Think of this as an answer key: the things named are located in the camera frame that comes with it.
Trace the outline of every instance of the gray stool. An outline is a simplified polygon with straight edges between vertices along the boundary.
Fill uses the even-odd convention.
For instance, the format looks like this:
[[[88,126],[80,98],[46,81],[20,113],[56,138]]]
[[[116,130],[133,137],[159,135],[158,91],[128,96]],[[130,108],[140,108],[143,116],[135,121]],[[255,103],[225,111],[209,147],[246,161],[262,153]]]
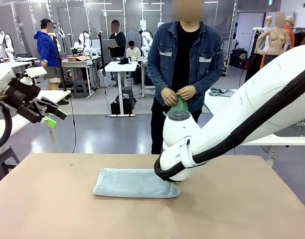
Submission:
[[[7,146],[0,148],[0,181],[8,174],[8,170],[15,168],[16,165],[5,164],[5,161],[9,158],[14,158],[15,162],[19,164],[19,159],[14,153],[13,149]]]
[[[132,104],[132,110],[135,108],[134,106],[134,96],[133,96],[133,89],[131,87],[122,87],[122,94],[128,95],[128,99],[130,99]]]
[[[85,81],[73,81],[73,89],[74,89],[74,99],[78,97],[88,97],[87,89]]]

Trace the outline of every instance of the folded towel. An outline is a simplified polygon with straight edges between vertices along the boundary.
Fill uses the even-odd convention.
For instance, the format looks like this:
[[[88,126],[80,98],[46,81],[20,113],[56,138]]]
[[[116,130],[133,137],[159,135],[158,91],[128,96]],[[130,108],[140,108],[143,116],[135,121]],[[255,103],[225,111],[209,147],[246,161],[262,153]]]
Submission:
[[[210,96],[222,96],[222,97],[231,97],[234,94],[234,91],[229,89],[221,89],[218,87],[211,87],[209,95]]]
[[[180,191],[175,184],[162,181],[153,169],[104,168],[93,193],[119,198],[175,198]]]
[[[175,106],[172,106],[171,109],[167,112],[167,114],[163,114],[167,116],[177,111],[188,111],[187,101],[183,100],[181,96],[177,96],[177,104]]]

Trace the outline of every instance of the person in blue jacket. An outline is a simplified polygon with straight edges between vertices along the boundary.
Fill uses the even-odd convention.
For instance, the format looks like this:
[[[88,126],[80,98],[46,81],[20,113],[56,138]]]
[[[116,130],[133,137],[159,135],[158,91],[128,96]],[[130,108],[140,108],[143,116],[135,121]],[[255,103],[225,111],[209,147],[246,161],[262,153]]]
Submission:
[[[43,19],[41,21],[41,31],[37,31],[34,39],[37,40],[37,50],[40,55],[41,65],[47,72],[47,74],[44,76],[44,78],[48,81],[47,89],[58,90],[61,79],[57,62],[57,51],[53,39],[48,35],[48,23],[51,24],[51,27],[54,29],[54,24],[51,20]],[[66,105],[68,104],[68,101],[61,100],[59,104]]]
[[[204,1],[191,4],[177,0],[173,4],[174,18],[180,21],[158,28],[148,55],[148,71],[156,87],[151,120],[152,154],[161,152],[163,112],[175,106],[180,96],[198,122],[205,92],[224,70],[220,33],[202,22]]]

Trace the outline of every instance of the black cap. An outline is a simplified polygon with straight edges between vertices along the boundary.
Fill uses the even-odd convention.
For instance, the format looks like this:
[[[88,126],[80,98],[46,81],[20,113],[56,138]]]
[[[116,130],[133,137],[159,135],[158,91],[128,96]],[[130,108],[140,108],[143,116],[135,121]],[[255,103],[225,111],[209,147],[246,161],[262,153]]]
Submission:
[[[41,20],[41,24],[47,25],[48,22],[51,22],[51,23],[55,24],[55,22],[52,22],[50,19],[47,19],[47,18],[44,18],[44,19]]]
[[[127,57],[123,57],[122,59],[121,59],[121,61],[120,61],[120,65],[125,65],[125,64],[128,64],[129,62],[128,62],[128,58]]]

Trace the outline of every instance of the denim jacket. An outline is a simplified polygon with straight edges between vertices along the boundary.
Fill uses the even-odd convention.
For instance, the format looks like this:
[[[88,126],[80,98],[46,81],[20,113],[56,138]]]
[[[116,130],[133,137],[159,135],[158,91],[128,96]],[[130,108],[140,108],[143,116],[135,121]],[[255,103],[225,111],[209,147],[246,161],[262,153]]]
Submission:
[[[163,106],[161,91],[171,87],[177,54],[177,24],[177,21],[169,22],[158,28],[148,55],[149,75],[156,86],[155,98]],[[196,94],[188,101],[190,112],[202,108],[205,92],[219,80],[224,69],[220,33],[203,22],[200,24],[200,34],[190,53],[189,82],[196,89]]]

